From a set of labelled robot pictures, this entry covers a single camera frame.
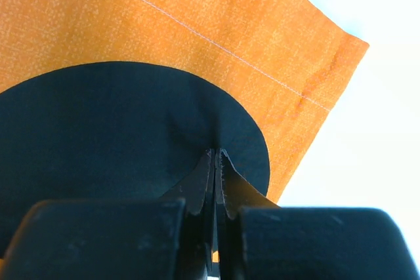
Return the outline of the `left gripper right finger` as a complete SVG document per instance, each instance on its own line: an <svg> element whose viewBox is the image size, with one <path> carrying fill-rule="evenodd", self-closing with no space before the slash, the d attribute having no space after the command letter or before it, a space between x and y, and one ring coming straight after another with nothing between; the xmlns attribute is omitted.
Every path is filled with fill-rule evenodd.
<svg viewBox="0 0 420 280"><path fill-rule="evenodd" d="M246 279L246 259L242 241L241 211L277 209L235 168L228 153L218 149L215 156L215 217L221 279Z"/></svg>

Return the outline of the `orange Mickey Mouse placemat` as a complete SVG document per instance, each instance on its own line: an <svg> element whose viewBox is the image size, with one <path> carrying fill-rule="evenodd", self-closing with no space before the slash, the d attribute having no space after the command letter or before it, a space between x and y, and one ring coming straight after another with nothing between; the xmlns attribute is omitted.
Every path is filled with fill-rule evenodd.
<svg viewBox="0 0 420 280"><path fill-rule="evenodd" d="M262 129L272 201L368 47L309 0L1 0L1 90L111 60L198 75Z"/></svg>

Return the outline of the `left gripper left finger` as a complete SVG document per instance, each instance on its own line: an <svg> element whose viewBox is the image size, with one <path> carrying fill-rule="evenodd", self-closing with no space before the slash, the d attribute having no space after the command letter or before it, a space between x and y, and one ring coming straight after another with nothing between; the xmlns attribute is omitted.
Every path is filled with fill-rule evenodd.
<svg viewBox="0 0 420 280"><path fill-rule="evenodd" d="M161 196L185 202L175 279L207 279L212 272L215 151L206 150L194 170Z"/></svg>

